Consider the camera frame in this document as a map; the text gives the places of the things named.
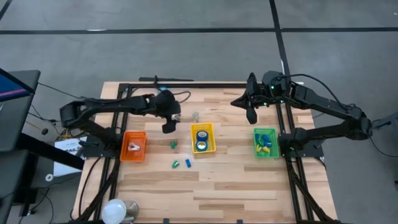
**white paper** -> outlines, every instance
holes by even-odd
[[[70,154],[76,155],[76,153],[79,151],[79,149],[81,149],[81,145],[79,145],[79,141],[86,141],[86,140],[87,140],[87,137],[57,141],[57,142],[55,142],[55,147],[57,149],[68,151]],[[73,174],[73,173],[77,173],[77,172],[81,172],[81,170],[60,164],[58,162],[54,162],[54,172],[53,172],[54,177],[60,177],[63,175]]]

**green object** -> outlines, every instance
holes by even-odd
[[[174,169],[174,168],[178,167],[179,165],[180,165],[180,163],[178,161],[174,161],[172,167]]]
[[[176,145],[177,145],[177,141],[172,141],[172,143],[171,143],[171,148],[172,148],[172,149],[175,149]]]
[[[262,140],[262,138],[257,138],[257,137],[262,136],[264,134],[266,134],[271,141],[271,147],[269,147],[269,149],[271,150],[270,153],[266,153],[263,150],[260,150],[259,152],[256,151],[256,145],[257,144],[261,145],[261,140]],[[275,129],[273,129],[273,128],[254,128],[254,155],[256,158],[278,158],[279,157],[279,146],[278,146],[278,139],[277,139]]]

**tape roll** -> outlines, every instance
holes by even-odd
[[[45,176],[45,181],[47,181],[47,182],[51,182],[53,179],[54,179],[54,175],[52,175],[52,174],[47,174]]]
[[[207,150],[207,142],[205,141],[197,141],[197,151],[204,152]]]
[[[198,131],[197,132],[197,140],[198,141],[207,141],[209,138],[209,134],[206,131]]]

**gray carpet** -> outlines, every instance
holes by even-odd
[[[389,0],[276,0],[282,27],[398,26],[398,2]],[[179,27],[272,27],[268,1],[261,0],[13,0],[0,21],[1,30],[135,29]],[[370,119],[398,110],[398,33],[283,34],[291,73],[324,81],[344,103],[356,103]],[[40,82],[78,96],[99,97],[105,81],[139,77],[243,81],[281,70],[277,41],[264,34],[101,34],[0,35],[0,67],[37,69]],[[317,93],[330,97],[318,83],[304,78]],[[58,118],[58,108],[73,100],[39,86],[33,105],[45,118]],[[51,125],[28,117],[50,132],[31,126],[24,132],[53,141]],[[324,115],[316,126],[339,123]],[[391,128],[374,133],[380,150],[398,155]],[[370,141],[328,140],[323,145],[331,192],[339,219],[347,223],[396,223],[398,159],[378,153]],[[41,159],[34,184],[47,185],[51,161]],[[55,182],[69,177],[55,179]],[[52,187],[54,222],[66,222],[79,178]],[[17,223],[14,207],[8,223]],[[22,223],[48,223],[44,201]]]

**orange bin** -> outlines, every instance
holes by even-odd
[[[130,144],[139,146],[138,151],[130,150]],[[123,162],[142,162],[145,158],[147,144],[147,133],[145,131],[126,131],[123,136],[122,151],[120,161]]]

